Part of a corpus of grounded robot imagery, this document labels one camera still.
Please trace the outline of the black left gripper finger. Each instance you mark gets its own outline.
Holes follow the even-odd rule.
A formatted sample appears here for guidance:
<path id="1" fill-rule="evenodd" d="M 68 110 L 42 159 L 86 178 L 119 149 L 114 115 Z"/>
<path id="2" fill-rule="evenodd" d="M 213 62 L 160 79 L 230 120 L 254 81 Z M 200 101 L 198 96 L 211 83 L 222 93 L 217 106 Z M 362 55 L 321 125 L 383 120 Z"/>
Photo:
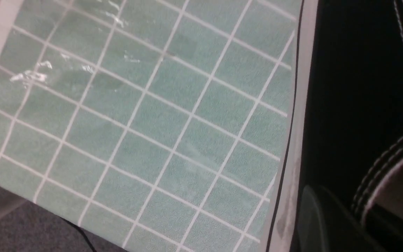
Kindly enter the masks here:
<path id="1" fill-rule="evenodd" d="M 300 252 L 385 252 L 326 188 L 306 185 L 298 212 Z"/>

